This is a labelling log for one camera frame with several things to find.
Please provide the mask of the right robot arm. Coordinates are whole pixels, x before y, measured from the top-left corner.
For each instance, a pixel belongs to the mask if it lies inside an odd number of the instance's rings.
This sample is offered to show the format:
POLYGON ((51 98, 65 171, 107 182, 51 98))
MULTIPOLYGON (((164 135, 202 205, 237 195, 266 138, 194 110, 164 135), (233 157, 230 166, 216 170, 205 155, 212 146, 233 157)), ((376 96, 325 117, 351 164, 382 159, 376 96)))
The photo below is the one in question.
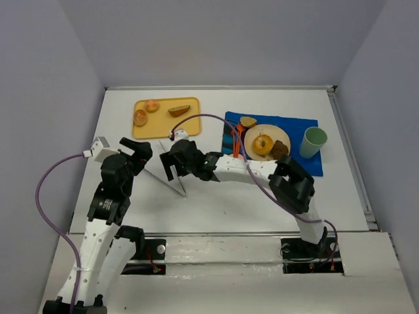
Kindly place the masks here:
POLYGON ((160 155, 169 181, 194 175, 201 181, 236 182, 258 186, 268 198, 292 215, 299 227, 305 253, 324 250, 327 227, 312 204, 314 179, 292 157, 256 161, 234 158, 221 152, 201 152, 194 141, 180 139, 160 155))

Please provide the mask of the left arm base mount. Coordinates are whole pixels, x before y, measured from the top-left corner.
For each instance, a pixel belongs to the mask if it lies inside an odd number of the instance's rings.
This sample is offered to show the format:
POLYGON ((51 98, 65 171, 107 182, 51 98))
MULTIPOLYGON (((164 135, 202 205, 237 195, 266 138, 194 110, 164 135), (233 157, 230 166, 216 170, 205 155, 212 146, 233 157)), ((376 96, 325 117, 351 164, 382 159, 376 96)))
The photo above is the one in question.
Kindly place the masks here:
POLYGON ((122 275, 165 275, 166 239, 147 238, 142 228, 121 226, 116 239, 134 244, 134 254, 122 269, 122 275))

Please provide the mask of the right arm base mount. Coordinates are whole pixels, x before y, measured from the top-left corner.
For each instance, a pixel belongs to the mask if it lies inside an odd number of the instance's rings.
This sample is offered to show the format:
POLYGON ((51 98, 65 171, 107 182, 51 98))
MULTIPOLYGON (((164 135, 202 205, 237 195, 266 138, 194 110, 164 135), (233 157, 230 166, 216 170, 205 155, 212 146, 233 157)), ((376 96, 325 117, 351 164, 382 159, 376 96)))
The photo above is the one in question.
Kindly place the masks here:
POLYGON ((281 239, 280 255, 284 274, 344 273, 339 248, 333 237, 328 237, 322 247, 300 238, 281 239))

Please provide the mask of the small brown bread roll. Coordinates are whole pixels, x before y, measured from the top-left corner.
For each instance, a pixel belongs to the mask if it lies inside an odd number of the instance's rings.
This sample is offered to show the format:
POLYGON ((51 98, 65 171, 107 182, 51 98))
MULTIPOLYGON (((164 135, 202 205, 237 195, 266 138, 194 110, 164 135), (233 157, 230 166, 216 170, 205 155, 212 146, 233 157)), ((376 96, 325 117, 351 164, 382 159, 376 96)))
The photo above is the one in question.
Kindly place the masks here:
POLYGON ((240 124, 245 128, 252 128, 257 125, 257 120, 250 116, 242 116, 240 118, 240 124))

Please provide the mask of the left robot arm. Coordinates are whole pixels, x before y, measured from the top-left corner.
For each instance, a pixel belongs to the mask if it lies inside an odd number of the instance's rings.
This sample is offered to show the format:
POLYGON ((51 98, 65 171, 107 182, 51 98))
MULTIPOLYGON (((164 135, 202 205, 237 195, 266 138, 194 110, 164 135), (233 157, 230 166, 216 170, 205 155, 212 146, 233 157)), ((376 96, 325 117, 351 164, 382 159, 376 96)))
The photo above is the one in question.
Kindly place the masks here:
POLYGON ((81 153, 101 164, 101 182, 87 213, 81 247, 64 237, 75 263, 57 297, 45 302, 43 313, 106 313, 112 285, 127 262, 144 249, 144 231, 122 221, 130 206, 134 178, 153 152, 148 142, 123 137, 119 143, 133 153, 111 148, 104 137, 95 138, 91 148, 81 153))

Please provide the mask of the metal serving tongs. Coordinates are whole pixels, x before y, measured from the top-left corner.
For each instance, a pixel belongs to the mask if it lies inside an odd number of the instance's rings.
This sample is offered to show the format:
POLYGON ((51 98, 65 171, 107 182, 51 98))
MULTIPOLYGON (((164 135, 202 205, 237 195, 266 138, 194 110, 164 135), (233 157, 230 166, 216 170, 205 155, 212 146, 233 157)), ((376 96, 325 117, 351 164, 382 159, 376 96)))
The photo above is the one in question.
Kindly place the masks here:
POLYGON ((185 190, 184 184, 181 182, 179 177, 175 176, 174 167, 172 167, 173 180, 169 181, 164 166, 161 162, 160 155, 169 151, 169 142, 161 139, 150 140, 151 149, 153 152, 152 158, 147 162, 145 171, 149 173, 158 182, 172 189, 175 193, 181 197, 187 197, 187 191, 185 190))

